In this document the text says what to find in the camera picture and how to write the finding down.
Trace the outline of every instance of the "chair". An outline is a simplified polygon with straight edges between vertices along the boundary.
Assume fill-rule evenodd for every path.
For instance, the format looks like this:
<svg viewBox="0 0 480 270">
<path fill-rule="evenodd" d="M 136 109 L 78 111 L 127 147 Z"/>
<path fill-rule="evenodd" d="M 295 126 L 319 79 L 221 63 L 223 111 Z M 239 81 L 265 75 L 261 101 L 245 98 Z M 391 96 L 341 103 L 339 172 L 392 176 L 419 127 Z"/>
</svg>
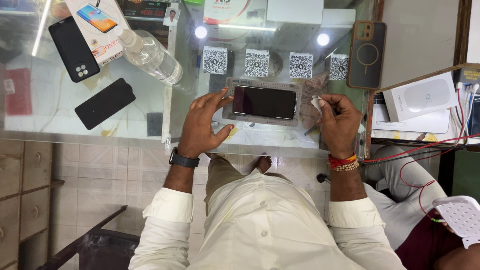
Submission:
<svg viewBox="0 0 480 270">
<path fill-rule="evenodd" d="M 79 270 L 127 270 L 140 237 L 102 229 L 105 224 L 125 211 L 118 211 L 55 254 L 37 270 L 57 270 L 75 254 L 79 255 Z"/>
</svg>

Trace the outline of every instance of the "red thread bracelet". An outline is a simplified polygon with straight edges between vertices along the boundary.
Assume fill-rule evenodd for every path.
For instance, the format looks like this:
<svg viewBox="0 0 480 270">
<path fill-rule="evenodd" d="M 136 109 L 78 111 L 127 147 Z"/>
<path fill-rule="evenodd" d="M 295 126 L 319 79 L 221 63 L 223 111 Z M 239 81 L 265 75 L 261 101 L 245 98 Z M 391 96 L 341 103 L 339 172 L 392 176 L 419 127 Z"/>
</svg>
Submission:
<svg viewBox="0 0 480 270">
<path fill-rule="evenodd" d="M 348 159 L 345 160 L 339 160 L 339 159 L 334 159 L 332 156 L 329 154 L 328 155 L 328 162 L 330 163 L 330 168 L 333 169 L 335 167 L 345 165 L 345 164 L 350 164 L 355 162 L 357 160 L 357 154 L 353 154 L 353 156 L 349 157 Z"/>
</svg>

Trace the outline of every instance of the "black watch strap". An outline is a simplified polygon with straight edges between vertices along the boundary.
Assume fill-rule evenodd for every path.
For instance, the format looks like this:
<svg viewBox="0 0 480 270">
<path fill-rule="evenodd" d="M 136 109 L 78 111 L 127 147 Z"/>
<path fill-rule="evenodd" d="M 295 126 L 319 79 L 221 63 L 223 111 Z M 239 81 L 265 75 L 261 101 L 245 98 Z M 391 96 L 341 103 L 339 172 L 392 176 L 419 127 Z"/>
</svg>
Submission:
<svg viewBox="0 0 480 270">
<path fill-rule="evenodd" d="M 198 167 L 199 162 L 200 162 L 200 159 L 189 159 L 189 158 L 177 155 L 176 147 L 173 148 L 172 154 L 170 155 L 170 160 L 168 161 L 170 165 L 177 164 L 177 165 L 188 167 L 188 168 Z"/>
</svg>

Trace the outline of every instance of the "bottle cap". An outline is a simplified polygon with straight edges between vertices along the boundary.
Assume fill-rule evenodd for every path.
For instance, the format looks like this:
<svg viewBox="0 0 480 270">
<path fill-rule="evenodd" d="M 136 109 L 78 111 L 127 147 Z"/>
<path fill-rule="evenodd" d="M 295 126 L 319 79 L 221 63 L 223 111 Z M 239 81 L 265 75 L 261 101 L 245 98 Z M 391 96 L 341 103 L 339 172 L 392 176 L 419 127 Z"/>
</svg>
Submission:
<svg viewBox="0 0 480 270">
<path fill-rule="evenodd" d="M 134 31 L 117 26 L 113 29 L 113 32 L 119 38 L 120 45 L 126 50 L 138 53 L 144 48 L 143 38 Z"/>
</svg>

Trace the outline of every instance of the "foot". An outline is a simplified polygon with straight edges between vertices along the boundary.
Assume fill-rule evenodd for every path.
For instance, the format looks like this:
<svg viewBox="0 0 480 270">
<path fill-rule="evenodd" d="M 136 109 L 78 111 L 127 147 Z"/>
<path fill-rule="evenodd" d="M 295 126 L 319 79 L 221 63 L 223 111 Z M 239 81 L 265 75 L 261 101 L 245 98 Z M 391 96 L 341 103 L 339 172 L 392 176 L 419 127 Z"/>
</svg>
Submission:
<svg viewBox="0 0 480 270">
<path fill-rule="evenodd" d="M 259 157 L 253 165 L 252 171 L 255 170 L 255 168 L 258 168 L 261 173 L 266 173 L 271 166 L 272 160 L 270 157 Z"/>
</svg>

